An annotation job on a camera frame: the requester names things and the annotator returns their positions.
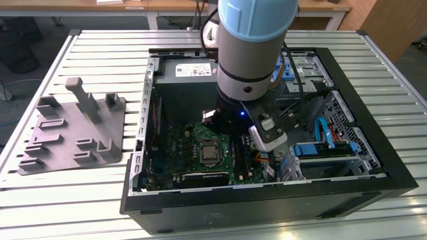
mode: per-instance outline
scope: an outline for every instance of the wire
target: wire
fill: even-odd
[[[152,146],[153,146],[153,143],[154,143],[154,139],[156,139],[156,135],[157,135],[157,117],[156,117],[156,104],[154,104],[154,101],[152,101],[152,117],[153,117],[153,134],[152,134],[148,150],[152,149]]]
[[[278,114],[278,118],[281,118],[281,116],[286,113],[286,111],[298,103],[298,101],[293,102],[290,104],[290,106],[288,106],[282,111],[281,113]]]
[[[3,127],[3,126],[7,126],[7,125],[11,125],[11,124],[15,124],[19,120],[15,120],[13,122],[9,122],[9,123],[3,123],[3,124],[0,124],[0,127]]]
[[[30,82],[30,81],[42,82],[41,79],[22,79],[22,80],[9,82],[7,84],[3,84],[2,86],[6,87],[6,86],[10,86],[11,84],[21,83],[21,82]]]
[[[301,78],[300,78],[300,75],[298,75],[298,71],[296,69],[296,65],[294,65],[294,62],[293,62],[293,58],[292,58],[292,55],[290,55],[290,51],[289,51],[289,48],[286,46],[286,43],[282,41],[282,48],[284,48],[284,52],[285,52],[285,56],[288,58],[288,61],[290,63],[290,67],[292,67],[292,71],[293,71],[293,75],[294,75],[294,78],[296,78],[296,82],[297,82],[297,87],[298,87],[298,111],[302,110],[302,106],[304,106],[304,89],[302,89],[302,82],[301,82]]]
[[[3,95],[3,102],[6,102],[7,104],[14,102],[13,96],[10,98],[10,100],[7,100],[7,96],[6,96],[6,86],[3,85],[2,81],[0,80],[0,84],[2,86],[2,95]]]
[[[273,89],[278,82],[280,82],[280,79],[281,79],[281,76],[282,76],[282,72],[285,71],[285,58],[282,57],[282,52],[280,50],[278,52],[278,55],[280,55],[280,68],[278,68],[278,73],[277,73],[277,76],[274,77],[274,81],[273,83],[270,84],[269,86],[269,89]]]
[[[194,29],[194,27],[196,27],[197,12],[198,12],[198,0],[194,1],[194,11],[193,11],[193,16],[192,16],[192,26],[190,26],[190,29]]]
[[[338,135],[337,135],[336,132],[333,131],[333,128],[332,128],[330,126],[328,126],[328,129],[330,130],[333,140],[334,140],[336,142],[337,142],[337,141],[341,141],[341,138],[338,137]]]
[[[204,24],[201,25],[201,28],[200,28],[200,42],[201,42],[201,49],[202,49],[202,52],[205,54],[205,57],[209,58],[209,53],[208,53],[208,50],[206,50],[206,46],[205,46],[205,40],[202,39],[202,31],[205,29],[205,25],[208,23],[208,21],[212,19],[213,15],[218,12],[218,9],[216,8],[210,14],[206,16],[206,19],[204,21]]]
[[[205,8],[205,0],[202,0],[201,9],[198,8],[198,29],[201,27],[201,14],[202,14],[204,8]]]

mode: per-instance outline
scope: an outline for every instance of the floor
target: floor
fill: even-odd
[[[190,17],[178,17],[177,19],[160,17],[157,19],[158,29],[185,29],[190,20]],[[41,42],[30,46],[38,60],[38,68],[25,74],[13,74],[0,65],[0,76],[3,84],[17,80],[41,80],[43,78],[70,29],[148,29],[148,22],[144,17],[62,17],[61,26],[54,26],[49,17],[37,17],[35,22],[43,37]],[[424,84],[427,78],[425,63],[427,51],[417,50],[416,46],[412,45],[394,65],[420,95],[427,99],[427,84]],[[15,96],[15,99],[11,103],[0,102],[0,152],[2,150],[1,145],[5,145],[7,142],[15,127],[14,122],[21,118],[38,84],[39,82],[37,81],[25,81],[6,87],[7,91]]]

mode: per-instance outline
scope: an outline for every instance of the black cable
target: black cable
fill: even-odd
[[[282,117],[282,115],[286,113],[286,111],[288,111],[297,103],[298,103],[298,101],[293,102],[293,103],[290,104],[290,106],[288,106],[288,107],[281,111],[281,113],[278,114],[278,118]]]
[[[2,102],[6,102],[7,104],[10,104],[10,103],[14,102],[13,96],[11,96],[10,100],[7,100],[6,87],[5,87],[5,85],[3,85],[1,80],[0,80],[0,84],[1,84],[1,87],[2,87],[2,95],[3,95],[3,99],[5,99],[5,101],[2,101]]]
[[[204,21],[204,24],[201,25],[201,28],[200,28],[200,42],[201,42],[201,49],[202,49],[202,52],[205,54],[205,57],[209,58],[209,53],[208,53],[208,50],[206,50],[206,46],[205,46],[205,40],[202,39],[202,31],[205,29],[205,25],[208,23],[208,21],[212,19],[213,15],[218,12],[218,9],[216,8],[210,14],[206,16],[206,19]]]
[[[266,182],[272,183],[276,181],[276,178],[277,178],[274,152],[269,151],[266,155],[268,155],[268,167],[270,167],[270,169],[273,170],[273,176],[270,176],[269,173],[266,173]]]
[[[296,82],[297,82],[298,97],[300,97],[300,99],[298,99],[298,111],[301,111],[302,110],[302,106],[304,106],[302,82],[301,82],[301,78],[300,78],[300,75],[298,75],[298,71],[296,69],[296,65],[294,65],[294,62],[293,62],[293,58],[292,58],[292,55],[290,55],[289,48],[288,48],[286,43],[284,41],[282,41],[282,48],[284,48],[284,52],[285,52],[285,55],[286,55],[286,58],[288,58],[288,62],[290,63],[293,75],[294,75]]]
[[[202,0],[202,4],[201,4],[201,9],[198,12],[198,29],[201,28],[201,14],[202,14],[202,9],[205,8],[205,0]]]

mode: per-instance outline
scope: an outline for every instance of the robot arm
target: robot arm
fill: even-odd
[[[229,135],[249,129],[262,152],[286,140],[268,89],[296,12],[297,0],[217,3],[217,101],[214,110],[202,112],[202,124]]]

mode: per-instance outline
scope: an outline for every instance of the white workbench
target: white workbench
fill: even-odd
[[[334,11],[301,11],[297,16],[301,18],[329,18],[325,30],[337,30],[342,18],[346,13],[346,8]],[[145,11],[145,10],[125,10],[122,11],[50,11],[50,10],[1,10],[1,17],[146,17],[148,27],[150,30],[158,29],[157,17],[166,16],[194,16],[194,11]]]
[[[366,37],[344,31],[288,31],[289,47],[328,47],[418,188],[381,200],[344,218],[185,232],[166,239],[389,239],[427,235],[427,104]],[[65,78],[81,77],[83,90],[125,97],[123,136],[136,133],[149,48],[197,48],[184,31],[82,31],[69,36],[0,155],[0,239],[136,239],[149,237],[118,214],[125,164],[29,176],[15,173],[35,123],[38,96],[74,101]],[[122,140],[131,150],[134,139]]]

